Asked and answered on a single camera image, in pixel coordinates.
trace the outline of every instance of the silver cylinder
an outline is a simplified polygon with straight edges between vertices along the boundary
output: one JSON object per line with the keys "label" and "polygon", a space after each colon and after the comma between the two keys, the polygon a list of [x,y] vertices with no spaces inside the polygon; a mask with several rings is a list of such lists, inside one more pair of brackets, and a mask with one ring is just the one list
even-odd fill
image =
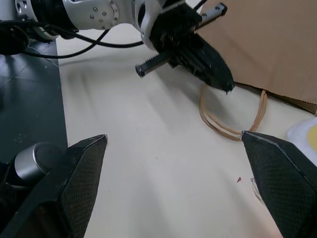
{"label": "silver cylinder", "polygon": [[37,143],[21,151],[14,161],[17,175],[27,184],[35,184],[47,175],[62,158],[59,147],[50,143]]}

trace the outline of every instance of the black cable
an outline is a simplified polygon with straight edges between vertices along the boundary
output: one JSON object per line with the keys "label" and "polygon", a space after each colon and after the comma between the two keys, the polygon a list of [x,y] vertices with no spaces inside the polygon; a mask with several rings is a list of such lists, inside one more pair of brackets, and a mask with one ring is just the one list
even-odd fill
{"label": "black cable", "polygon": [[97,42],[96,40],[93,40],[91,38],[82,36],[80,34],[67,31],[65,29],[62,29],[58,26],[51,25],[51,24],[45,24],[43,22],[34,22],[34,21],[16,21],[16,20],[8,20],[8,21],[0,21],[0,27],[13,27],[13,26],[20,26],[20,27],[43,27],[45,30],[53,30],[56,33],[63,33],[65,35],[75,37],[78,39],[81,39],[83,41],[90,42],[92,44],[96,43],[96,45],[104,46],[104,47],[110,47],[110,48],[119,48],[119,49],[126,49],[131,47],[140,46],[143,44],[142,41],[131,43],[131,44],[111,44],[111,43],[105,43],[105,42]]}
{"label": "black cable", "polygon": [[75,53],[72,53],[72,54],[69,54],[69,55],[64,55],[64,56],[48,56],[48,55],[42,55],[42,54],[35,54],[35,53],[31,53],[31,52],[22,52],[23,54],[25,55],[28,55],[28,56],[34,56],[34,57],[38,57],[38,58],[46,58],[46,59],[67,59],[67,58],[72,58],[72,57],[75,57],[75,56],[78,56],[78,55],[81,55],[89,50],[91,50],[93,47],[95,47],[97,44],[97,42],[100,42],[103,37],[105,37],[105,35],[109,32],[109,30],[105,30],[100,36],[98,39],[96,39],[96,42],[91,44],[89,47],[81,50],[81,51],[78,51],[78,52],[75,52]]}
{"label": "black cable", "polygon": [[201,0],[194,8],[193,10],[197,11],[207,0]]}

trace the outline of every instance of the brown cardboard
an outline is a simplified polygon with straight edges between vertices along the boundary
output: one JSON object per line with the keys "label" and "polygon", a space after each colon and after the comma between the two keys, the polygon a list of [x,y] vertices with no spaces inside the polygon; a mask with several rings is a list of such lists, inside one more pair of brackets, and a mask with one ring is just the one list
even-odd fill
{"label": "brown cardboard", "polygon": [[[295,99],[293,103],[315,112],[317,1],[224,3],[226,16],[200,29],[199,34],[223,56],[234,80]],[[218,0],[209,0],[202,12],[216,4]]]}

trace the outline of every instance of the white table surface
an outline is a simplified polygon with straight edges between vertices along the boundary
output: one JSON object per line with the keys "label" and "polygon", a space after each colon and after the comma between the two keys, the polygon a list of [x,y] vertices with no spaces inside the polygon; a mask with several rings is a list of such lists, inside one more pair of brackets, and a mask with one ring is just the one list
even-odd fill
{"label": "white table surface", "polygon": [[[97,38],[101,32],[82,32]],[[129,25],[105,42],[140,39]],[[57,40],[59,55],[83,49]],[[145,46],[95,47],[61,60],[60,75],[70,145],[107,134],[99,192],[87,238],[278,238],[267,209],[255,197],[241,142],[209,129],[198,112],[200,80],[165,65],[145,78],[134,66],[155,53]],[[254,120],[259,93],[211,89],[209,107],[236,130]],[[269,98],[259,132],[285,138],[313,115]]]}

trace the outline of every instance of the dark floor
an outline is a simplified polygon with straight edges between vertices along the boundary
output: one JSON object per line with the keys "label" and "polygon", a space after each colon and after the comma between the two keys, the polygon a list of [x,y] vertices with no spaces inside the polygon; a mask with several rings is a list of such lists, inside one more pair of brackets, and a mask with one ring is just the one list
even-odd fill
{"label": "dark floor", "polygon": [[[33,47],[56,55],[55,43]],[[0,161],[40,141],[67,148],[58,67],[25,55],[0,56]]]}

